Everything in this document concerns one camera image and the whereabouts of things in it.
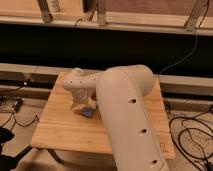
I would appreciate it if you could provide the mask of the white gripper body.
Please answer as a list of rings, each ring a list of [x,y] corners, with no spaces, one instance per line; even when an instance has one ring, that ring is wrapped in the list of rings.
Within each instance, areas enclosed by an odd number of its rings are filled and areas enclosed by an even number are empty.
[[[96,100],[96,93],[94,90],[84,90],[84,89],[77,89],[71,91],[72,96],[72,104],[79,104],[79,105],[85,105],[89,108],[89,101],[90,100]]]

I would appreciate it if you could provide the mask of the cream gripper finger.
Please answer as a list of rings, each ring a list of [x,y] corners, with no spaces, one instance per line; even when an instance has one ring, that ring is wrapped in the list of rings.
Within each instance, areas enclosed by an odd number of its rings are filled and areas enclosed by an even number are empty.
[[[81,105],[79,105],[79,104],[72,104],[71,105],[71,111],[73,113],[80,113],[81,110],[82,110],[82,106]]]
[[[93,110],[96,110],[98,108],[98,103],[96,100],[90,100],[89,105]]]

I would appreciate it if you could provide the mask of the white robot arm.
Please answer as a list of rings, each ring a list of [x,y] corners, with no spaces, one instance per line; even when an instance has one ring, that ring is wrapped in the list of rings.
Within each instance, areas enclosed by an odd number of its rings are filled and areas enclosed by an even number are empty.
[[[118,171],[169,171],[143,97],[155,82],[145,65],[118,66],[86,75],[74,68],[62,86],[74,104],[97,98]]]

